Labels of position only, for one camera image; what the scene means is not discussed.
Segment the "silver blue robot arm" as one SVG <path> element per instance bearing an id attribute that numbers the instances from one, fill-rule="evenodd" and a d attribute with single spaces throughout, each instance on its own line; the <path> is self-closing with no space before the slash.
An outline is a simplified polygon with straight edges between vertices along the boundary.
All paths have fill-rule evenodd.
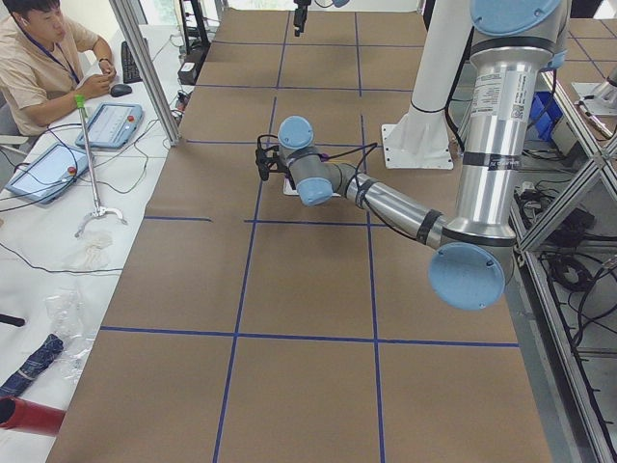
<path id="1" fill-rule="evenodd" d="M 294 0 L 296 6 L 293 17 L 294 36 L 300 37 L 305 32 L 305 26 L 308 19 L 309 6 L 315 4 L 319 8 L 342 8 L 348 4 L 348 0 L 331 0 L 331 1 L 312 1 L 312 0 Z"/>
<path id="2" fill-rule="evenodd" d="M 409 110 L 383 126 L 382 141 L 389 168 L 448 168 L 448 101 L 460 65 L 472 63 L 476 79 L 452 217 L 323 154 L 300 116 L 282 122 L 272 157 L 257 157 L 261 177 L 284 174 L 307 206 L 340 196 L 374 213 L 434 250 L 428 278 L 444 302 L 468 311 L 493 305 L 513 273 L 509 209 L 536 80 L 563 63 L 570 10 L 567 1 L 435 4 Z"/>

